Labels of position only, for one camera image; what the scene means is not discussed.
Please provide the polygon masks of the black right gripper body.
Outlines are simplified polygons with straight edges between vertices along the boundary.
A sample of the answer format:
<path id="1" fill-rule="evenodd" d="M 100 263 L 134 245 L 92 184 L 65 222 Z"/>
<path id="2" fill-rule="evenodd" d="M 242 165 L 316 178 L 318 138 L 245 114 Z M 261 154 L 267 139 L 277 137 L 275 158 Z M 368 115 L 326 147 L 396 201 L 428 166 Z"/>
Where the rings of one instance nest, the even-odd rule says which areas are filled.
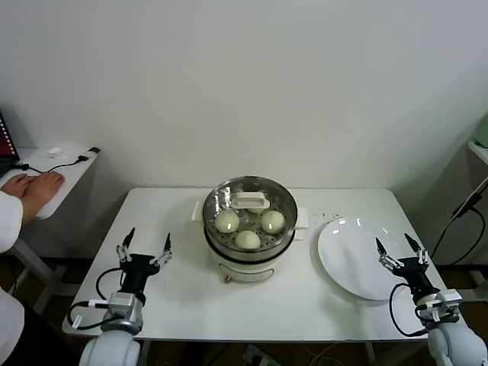
<path id="1" fill-rule="evenodd" d="M 403 266 L 395 269 L 395 275 L 406 281 L 413 298 L 423 298 L 439 292 L 425 274 L 427 264 L 420 263 L 417 257 L 400 258 L 399 262 Z"/>

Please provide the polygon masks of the person's bare hand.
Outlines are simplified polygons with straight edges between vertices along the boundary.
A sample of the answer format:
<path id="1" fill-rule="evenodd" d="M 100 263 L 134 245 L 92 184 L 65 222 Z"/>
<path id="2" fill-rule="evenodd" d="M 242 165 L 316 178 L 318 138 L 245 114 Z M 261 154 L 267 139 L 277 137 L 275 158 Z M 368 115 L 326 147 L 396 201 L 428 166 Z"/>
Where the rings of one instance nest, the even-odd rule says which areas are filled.
<path id="1" fill-rule="evenodd" d="M 65 178 L 58 172 L 47 172 L 35 177 L 21 197 L 22 223 L 31 221 L 57 194 Z"/>
<path id="2" fill-rule="evenodd" d="M 21 198 L 24 196 L 29 183 L 30 178 L 27 175 L 15 175 L 1 186 L 1 191 L 13 197 Z"/>

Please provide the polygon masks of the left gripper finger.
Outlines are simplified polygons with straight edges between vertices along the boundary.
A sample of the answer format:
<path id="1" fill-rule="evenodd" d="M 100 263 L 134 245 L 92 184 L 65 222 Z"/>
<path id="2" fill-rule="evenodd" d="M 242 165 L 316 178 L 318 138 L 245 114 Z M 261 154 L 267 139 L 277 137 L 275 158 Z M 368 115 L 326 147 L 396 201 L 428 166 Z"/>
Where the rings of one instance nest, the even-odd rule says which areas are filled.
<path id="1" fill-rule="evenodd" d="M 134 233 L 135 233 L 135 227 L 133 227 L 129 233 L 124 237 L 123 242 L 120 245 L 117 245 L 117 256 L 119 258 L 119 263 L 125 263 L 125 262 L 130 262 L 132 260 L 129 246 L 132 242 Z"/>
<path id="2" fill-rule="evenodd" d="M 149 261 L 151 265 L 164 267 L 172 258 L 171 234 L 168 233 L 162 253 Z"/>

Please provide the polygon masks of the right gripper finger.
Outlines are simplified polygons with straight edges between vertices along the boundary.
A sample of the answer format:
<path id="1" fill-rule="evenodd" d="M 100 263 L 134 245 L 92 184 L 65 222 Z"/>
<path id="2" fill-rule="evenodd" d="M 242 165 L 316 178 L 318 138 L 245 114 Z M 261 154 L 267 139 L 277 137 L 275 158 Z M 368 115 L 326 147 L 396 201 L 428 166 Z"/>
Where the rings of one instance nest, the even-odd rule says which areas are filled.
<path id="1" fill-rule="evenodd" d="M 420 246 L 420 244 L 412 238 L 409 234 L 404 234 L 406 241 L 409 243 L 411 249 L 416 253 L 420 265 L 427 265 L 429 263 L 429 256 L 427 251 Z"/>
<path id="2" fill-rule="evenodd" d="M 396 259 L 390 257 L 388 254 L 387 254 L 387 251 L 386 249 L 384 248 L 382 242 L 376 238 L 375 239 L 376 241 L 376 245 L 377 245 L 377 252 L 378 252 L 378 255 L 379 255 L 379 262 L 388 270 L 388 271 L 392 271 L 394 270 L 395 268 L 396 269 L 399 269 L 401 268 L 401 263 L 399 261 L 397 261 Z"/>

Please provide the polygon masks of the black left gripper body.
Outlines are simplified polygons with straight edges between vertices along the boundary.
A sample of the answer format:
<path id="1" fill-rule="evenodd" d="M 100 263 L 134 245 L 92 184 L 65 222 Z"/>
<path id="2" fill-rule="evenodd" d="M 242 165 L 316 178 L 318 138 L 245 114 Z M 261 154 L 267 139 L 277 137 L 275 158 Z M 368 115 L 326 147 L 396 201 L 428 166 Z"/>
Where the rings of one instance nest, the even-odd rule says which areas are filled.
<path id="1" fill-rule="evenodd" d="M 120 263 L 120 269 L 125 274 L 120 291 L 130 294 L 143 294 L 148 278 L 159 273 L 156 258 L 151 255 L 133 254 Z"/>

